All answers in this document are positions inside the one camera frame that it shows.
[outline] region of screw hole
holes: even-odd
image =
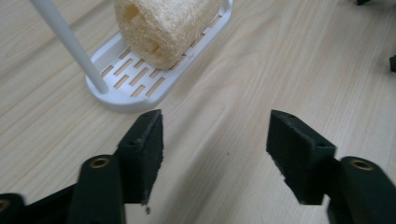
[[[361,169],[361,170],[365,170],[365,171],[372,171],[372,170],[374,170],[373,165],[371,165],[371,164],[369,164],[369,163],[367,163],[367,162],[365,162],[365,161],[357,161],[357,160],[354,160],[354,161],[351,161],[350,163],[351,163],[353,166],[355,166],[356,168]]]
[[[8,200],[0,200],[0,213],[9,207],[10,202]]]
[[[110,163],[110,160],[107,158],[99,158],[90,163],[91,168],[97,169],[107,166]]]

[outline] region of wood grain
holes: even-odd
[[[92,55],[118,27],[112,1],[57,0]],[[265,152],[271,109],[373,161],[396,182],[396,5],[373,0],[234,1],[233,17],[157,106],[164,161],[148,216],[128,223],[327,223],[301,206]],[[104,108],[29,2],[0,3],[0,192],[35,202],[111,154],[138,114]]]

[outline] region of white plastic tray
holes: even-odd
[[[86,77],[88,88],[104,105],[124,113],[142,112],[157,105],[186,70],[215,39],[231,18],[233,0],[224,0],[219,15],[169,70],[159,70],[133,54],[117,33],[91,60],[109,87],[101,93]]]

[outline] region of white pole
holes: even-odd
[[[70,30],[61,13],[50,0],[31,0],[35,9],[46,20],[53,32],[61,39],[64,46],[75,58],[82,70],[90,78],[93,85],[101,93],[108,92],[107,84],[102,80],[98,70],[91,62],[83,47]]]

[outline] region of natural loofah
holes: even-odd
[[[219,11],[221,0],[116,0],[131,50],[151,65],[174,65]]]

